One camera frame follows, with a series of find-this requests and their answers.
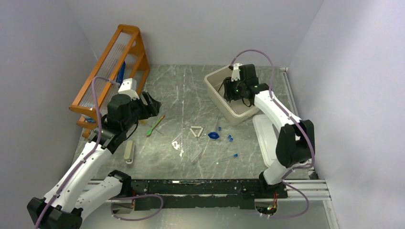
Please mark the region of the green plastic spatula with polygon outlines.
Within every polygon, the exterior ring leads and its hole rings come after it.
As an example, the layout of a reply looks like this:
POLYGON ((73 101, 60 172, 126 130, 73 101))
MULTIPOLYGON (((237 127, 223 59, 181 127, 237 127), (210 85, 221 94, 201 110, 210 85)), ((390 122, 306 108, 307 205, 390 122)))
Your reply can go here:
POLYGON ((153 133, 153 131, 156 129, 156 127, 160 124, 160 122, 165 118, 165 116, 163 115, 162 117, 160 117, 148 130, 148 132, 146 133, 146 136, 149 137, 151 136, 151 134, 153 133))

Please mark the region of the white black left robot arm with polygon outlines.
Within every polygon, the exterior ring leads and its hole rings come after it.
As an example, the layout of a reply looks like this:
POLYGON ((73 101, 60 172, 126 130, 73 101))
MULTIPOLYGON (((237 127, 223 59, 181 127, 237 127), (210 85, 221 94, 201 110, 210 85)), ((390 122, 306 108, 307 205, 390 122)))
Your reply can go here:
POLYGON ((126 94, 114 95, 81 155, 63 178, 43 198, 32 198, 27 210, 37 229, 78 229, 84 219, 111 198, 134 194, 131 177, 114 170, 85 194, 83 190, 99 168, 127 141, 128 131, 137 129, 140 120, 158 116, 161 102, 148 92, 143 100, 126 94))

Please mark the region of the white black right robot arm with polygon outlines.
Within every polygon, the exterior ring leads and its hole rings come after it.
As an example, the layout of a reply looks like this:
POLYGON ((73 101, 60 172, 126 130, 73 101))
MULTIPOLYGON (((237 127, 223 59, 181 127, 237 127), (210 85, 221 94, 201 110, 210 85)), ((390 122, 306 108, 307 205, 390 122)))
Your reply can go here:
POLYGON ((253 64, 229 66, 231 76, 223 81, 224 99, 228 102, 249 101, 261 110, 274 126, 277 143, 267 150, 275 160, 261 174, 258 192, 268 198, 294 169, 311 168, 315 160, 314 124, 302 120, 288 110, 266 83, 260 83, 253 64))

